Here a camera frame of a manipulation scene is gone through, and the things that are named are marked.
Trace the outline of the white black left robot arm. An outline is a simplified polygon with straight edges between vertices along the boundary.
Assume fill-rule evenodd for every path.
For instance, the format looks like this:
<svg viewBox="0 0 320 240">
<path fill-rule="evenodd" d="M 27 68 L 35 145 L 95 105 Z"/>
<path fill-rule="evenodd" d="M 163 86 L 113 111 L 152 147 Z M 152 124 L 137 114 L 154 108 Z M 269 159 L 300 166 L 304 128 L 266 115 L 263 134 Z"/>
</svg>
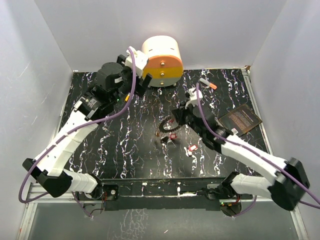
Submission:
<svg viewBox="0 0 320 240">
<path fill-rule="evenodd" d="M 71 114 L 46 149 L 34 159 L 26 158 L 23 168 L 52 197 L 66 192 L 82 192 L 97 200 L 103 195 L 103 183 L 93 174 L 65 169 L 66 163 L 84 139 L 99 124 L 124 113 L 128 105 L 113 114 L 123 96 L 142 97 L 152 79 L 144 74 L 148 56 L 141 51 L 119 55 L 116 62 L 107 62 L 96 73 L 95 80 L 73 106 Z"/>
</svg>

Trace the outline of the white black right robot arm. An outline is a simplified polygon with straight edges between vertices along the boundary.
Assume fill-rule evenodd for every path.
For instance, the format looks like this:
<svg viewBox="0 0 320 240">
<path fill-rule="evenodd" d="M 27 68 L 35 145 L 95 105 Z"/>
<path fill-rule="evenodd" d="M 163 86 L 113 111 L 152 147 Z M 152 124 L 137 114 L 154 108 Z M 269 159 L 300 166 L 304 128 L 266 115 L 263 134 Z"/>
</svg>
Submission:
<svg viewBox="0 0 320 240">
<path fill-rule="evenodd" d="M 220 186 L 226 197 L 233 199 L 240 194 L 261 196 L 292 211 L 310 188 L 300 160 L 294 157 L 285 160 L 252 146 L 219 125 L 211 112 L 203 113 L 197 106 L 182 104 L 172 110 L 172 114 L 178 125 L 193 129 L 206 147 L 259 173 L 259 176 L 231 173 Z"/>
</svg>

